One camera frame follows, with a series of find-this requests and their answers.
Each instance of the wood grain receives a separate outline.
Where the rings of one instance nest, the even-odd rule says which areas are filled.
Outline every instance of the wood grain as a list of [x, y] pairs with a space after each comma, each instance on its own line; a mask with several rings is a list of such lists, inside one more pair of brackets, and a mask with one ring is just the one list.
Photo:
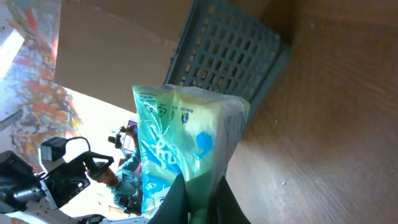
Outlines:
[[243, 212], [252, 223], [398, 223], [398, 1], [262, 5], [292, 55], [229, 163]]

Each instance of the black cable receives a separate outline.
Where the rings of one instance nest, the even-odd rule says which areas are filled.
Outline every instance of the black cable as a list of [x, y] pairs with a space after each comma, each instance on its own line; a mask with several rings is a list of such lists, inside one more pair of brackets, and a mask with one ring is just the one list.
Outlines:
[[88, 151], [91, 152], [91, 146], [90, 146], [87, 138], [84, 138], [83, 136], [78, 136], [78, 137], [73, 137], [73, 138], [67, 139], [67, 143], [68, 143], [68, 141], [76, 140], [76, 139], [84, 139], [87, 142]]

